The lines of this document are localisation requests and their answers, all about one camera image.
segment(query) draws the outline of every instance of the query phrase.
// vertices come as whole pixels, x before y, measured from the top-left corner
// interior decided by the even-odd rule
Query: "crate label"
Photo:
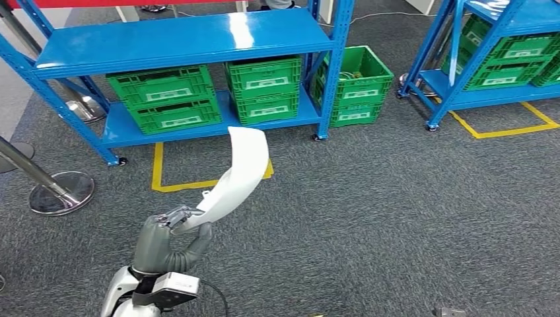
[[[522,50],[522,51],[509,51],[506,53],[505,58],[516,58],[516,57],[530,57],[530,56],[541,56],[543,53],[543,48],[536,48],[534,50]]]
[[[198,123],[198,122],[202,122],[202,119],[199,116],[188,117],[188,118],[182,118],[177,120],[161,121],[161,127],[176,127],[177,125],[184,125],[184,124],[191,124],[191,123]]]
[[[480,43],[482,43],[482,39],[475,32],[469,32],[467,38],[476,46],[480,46]]]
[[[190,88],[181,88],[177,90],[154,92],[152,94],[146,94],[146,100],[154,101],[154,100],[162,100],[162,99],[169,99],[169,98],[190,96],[190,95],[192,95]]]
[[[360,97],[368,97],[368,96],[378,96],[379,90],[366,90],[366,91],[357,91],[357,92],[347,92],[344,94],[343,99],[350,99],[350,98],[360,98]]]
[[[455,69],[455,74],[461,75],[463,73],[463,67],[457,64],[457,68]]]
[[[249,116],[250,117],[266,116],[268,114],[280,114],[282,112],[288,112],[288,111],[289,111],[288,106],[280,106],[274,108],[251,110]]]
[[[364,119],[364,118],[369,118],[370,116],[371,116],[371,112],[364,112],[363,114],[343,114],[338,116],[338,121]]]
[[[517,81],[517,77],[486,79],[482,85],[483,86],[489,86],[489,85],[500,85],[500,84],[513,84],[516,81]]]
[[[246,89],[257,89],[263,87],[272,87],[272,86],[279,86],[279,85],[286,85],[289,84],[290,80],[288,77],[279,77],[273,79],[265,79],[262,81],[248,81]]]

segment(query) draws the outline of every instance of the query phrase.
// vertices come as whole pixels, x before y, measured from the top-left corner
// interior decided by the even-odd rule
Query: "silver metal base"
[[[0,292],[4,289],[5,286],[6,286],[6,279],[0,274]]]
[[[12,143],[12,145],[28,159],[33,158],[33,155],[35,155],[35,149],[33,149],[33,147],[27,143],[15,142]],[[17,167],[15,167],[12,163],[5,160],[5,158],[0,157],[0,174],[11,172],[16,168]]]
[[[90,96],[84,96],[82,100],[87,103],[90,111],[85,109],[80,102],[75,100],[67,101],[66,105],[68,106],[68,109],[72,110],[85,123],[99,121],[107,116],[105,110],[101,108],[101,105],[99,105],[99,102],[95,101],[95,99]]]
[[[408,78],[408,73],[404,73],[403,75],[401,75],[401,77],[399,77],[399,88],[402,88],[404,86],[404,82],[406,81],[406,79]],[[421,79],[418,79],[418,81],[416,81],[416,86],[419,87],[420,84],[422,83]],[[435,92],[433,92],[432,88],[430,88],[430,86],[428,85],[424,85],[424,95],[426,95],[426,97],[435,97],[437,96]],[[416,95],[416,92],[410,90],[411,94]]]
[[[93,178],[82,172],[62,172],[52,178],[66,190],[68,195],[57,197],[46,187],[37,185],[29,194],[29,207],[43,216],[62,216],[86,205],[93,196]]]

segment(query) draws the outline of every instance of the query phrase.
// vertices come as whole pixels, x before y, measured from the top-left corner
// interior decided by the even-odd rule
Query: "yellow tape square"
[[[435,98],[435,99],[436,99],[437,102],[441,102],[440,98]],[[549,118],[548,116],[546,116],[545,114],[540,112],[537,108],[533,107],[528,102],[523,101],[523,102],[521,102],[521,105],[523,105],[523,107],[525,107],[529,111],[531,111],[535,116],[539,117],[539,119],[543,120],[545,122],[545,124],[533,125],[531,127],[520,127],[520,128],[517,128],[517,129],[509,129],[509,130],[500,130],[500,131],[494,131],[494,132],[480,133],[480,132],[475,131],[475,129],[473,129],[473,127],[470,124],[468,124],[467,121],[465,121],[463,118],[461,118],[457,114],[457,112],[449,111],[449,113],[467,131],[469,131],[472,134],[472,136],[475,137],[476,139],[488,139],[490,137],[506,137],[506,136],[509,136],[509,135],[519,135],[519,134],[525,134],[525,133],[531,133],[531,132],[537,132],[537,131],[545,131],[545,130],[550,130],[550,129],[557,129],[558,127],[560,127],[560,124],[554,122],[551,118]]]
[[[155,144],[154,147],[154,167],[152,173],[152,190],[156,190],[162,193],[178,192],[180,190],[195,190],[198,188],[213,187],[218,184],[218,180],[205,180],[202,182],[192,182],[186,184],[168,185],[163,186],[162,183],[163,174],[163,143],[159,142]],[[274,168],[272,167],[272,162],[268,160],[268,166],[264,173],[263,179],[266,180],[271,178],[274,174]]]

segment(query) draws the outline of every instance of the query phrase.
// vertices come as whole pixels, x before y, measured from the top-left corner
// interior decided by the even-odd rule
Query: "crate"
[[[460,47],[471,55],[482,43],[490,25],[472,16],[463,27]],[[560,50],[560,32],[541,33],[502,38],[486,57],[485,65],[549,61]]]
[[[107,80],[130,110],[215,98],[206,65],[107,74]]]
[[[229,89],[237,100],[299,92],[301,56],[231,61],[225,65]]]
[[[459,49],[459,54],[457,55],[457,70],[455,70],[455,74],[461,75],[463,73],[463,68],[467,65],[469,59],[470,59],[470,55],[468,55],[466,50],[463,48]],[[441,66],[441,71],[445,75],[449,75],[450,68],[451,68],[451,57],[447,55],[447,58],[445,59],[443,65]]]
[[[490,65],[479,69],[464,90],[524,86],[545,66],[545,62]]]
[[[312,83],[311,93],[319,104],[326,81],[328,58],[327,56],[319,66]],[[393,73],[369,46],[345,48],[340,71],[335,96],[336,106],[383,102],[394,78]],[[361,74],[360,78],[350,78],[350,74],[357,73]]]
[[[330,127],[344,127],[353,124],[373,123],[381,112],[383,103],[355,104],[334,109],[331,113]]]
[[[129,113],[144,134],[163,133],[222,122],[215,98],[129,110]]]
[[[543,71],[531,83],[537,87],[560,85],[560,54],[548,63]]]
[[[242,125],[284,120],[297,116],[299,92],[244,100],[233,98],[233,102]]]
[[[471,15],[471,17],[467,20],[467,23],[463,26],[461,30],[462,34],[467,36],[469,33],[476,35],[482,42],[482,39],[486,37],[488,31],[492,28],[492,24],[484,21],[482,18],[479,18],[477,15]]]

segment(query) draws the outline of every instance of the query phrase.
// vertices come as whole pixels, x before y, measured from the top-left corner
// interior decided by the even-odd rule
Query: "carpet floor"
[[[181,10],[225,13],[234,5]],[[358,0],[354,16],[394,11],[413,9]],[[75,9],[68,23],[116,19],[113,9]],[[348,44],[369,45],[399,75],[430,22],[366,18],[352,25]],[[218,87],[223,77],[213,67]],[[189,273],[223,290],[231,316],[428,317],[435,306],[469,317],[560,316],[560,129],[477,140],[446,116],[441,131],[428,133],[424,107],[393,98],[394,89],[375,124],[332,129],[324,142],[310,140],[313,126],[267,131],[274,177],[215,225],[210,250]],[[533,105],[560,121],[555,102]],[[480,131],[535,124],[516,105],[459,113]],[[130,163],[106,167],[36,95],[13,141],[33,144],[48,172],[87,172],[97,189],[79,212],[45,218],[28,210],[29,177],[0,176],[2,316],[97,316],[145,218],[201,199],[201,190],[151,190],[153,145],[118,149]],[[163,182],[215,178],[229,151],[227,136],[166,143]],[[223,306],[204,288],[168,316],[223,316]]]

